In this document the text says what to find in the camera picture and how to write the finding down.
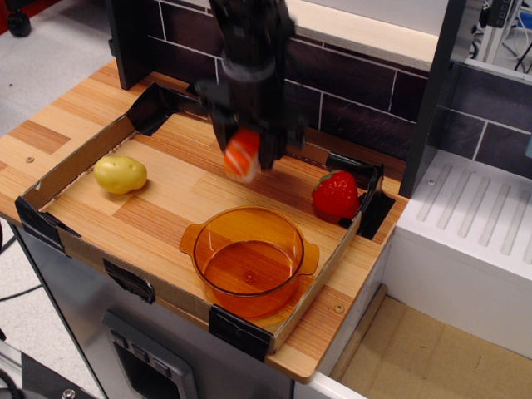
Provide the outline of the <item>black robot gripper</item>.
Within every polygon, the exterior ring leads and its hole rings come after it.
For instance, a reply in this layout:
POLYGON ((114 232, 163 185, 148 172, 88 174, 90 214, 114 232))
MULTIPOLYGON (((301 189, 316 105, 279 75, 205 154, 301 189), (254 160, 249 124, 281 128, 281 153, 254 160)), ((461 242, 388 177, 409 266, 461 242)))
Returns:
POLYGON ((271 170, 288 147, 306 145, 307 118, 285 98, 282 62, 262 69, 223 62, 222 71, 224 79, 204 79, 194 85, 201 104, 209 110, 222 152, 239 128, 259 133, 262 170, 271 170))

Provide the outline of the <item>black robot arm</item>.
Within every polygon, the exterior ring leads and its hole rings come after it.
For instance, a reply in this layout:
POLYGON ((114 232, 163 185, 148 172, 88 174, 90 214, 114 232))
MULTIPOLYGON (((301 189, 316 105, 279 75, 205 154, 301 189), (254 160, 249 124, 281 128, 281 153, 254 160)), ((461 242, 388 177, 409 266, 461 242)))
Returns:
POLYGON ((223 42, 222 81, 198 81, 220 149, 241 128, 259 135, 258 162, 269 170, 286 148, 306 144, 306 117, 285 98, 288 41, 295 34, 283 1, 213 1, 223 42))

